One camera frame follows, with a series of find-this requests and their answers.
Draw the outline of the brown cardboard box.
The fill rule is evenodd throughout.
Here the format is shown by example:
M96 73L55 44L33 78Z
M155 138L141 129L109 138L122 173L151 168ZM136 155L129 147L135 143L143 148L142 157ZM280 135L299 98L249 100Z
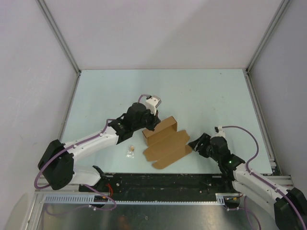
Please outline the brown cardboard box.
M144 129L142 135L147 145L143 155L155 169L162 170L192 152L190 136L185 130L178 131L173 116L162 120L154 131Z

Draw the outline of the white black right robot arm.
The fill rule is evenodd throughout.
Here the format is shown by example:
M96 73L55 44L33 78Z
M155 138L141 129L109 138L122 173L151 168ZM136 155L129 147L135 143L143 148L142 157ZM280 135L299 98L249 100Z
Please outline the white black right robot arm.
M217 162L224 177L221 186L226 192L243 193L264 209L279 229L307 228L307 199L303 192L296 187L283 187L248 169L243 159L231 153L222 135L211 137L204 133L189 146L201 156Z

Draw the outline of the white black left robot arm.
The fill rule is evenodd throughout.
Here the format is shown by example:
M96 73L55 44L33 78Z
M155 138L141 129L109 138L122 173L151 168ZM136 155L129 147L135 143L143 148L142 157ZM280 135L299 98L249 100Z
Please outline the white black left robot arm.
M58 139L50 142L38 163L35 188L41 189L38 179L42 175L53 190L79 184L90 186L97 192L102 191L106 186L103 171L98 166L77 165L77 161L106 147L120 144L140 129L153 131L160 123L157 109L160 103L160 99L150 96L145 103L133 103L120 117L107 119L105 127L95 134L66 143Z

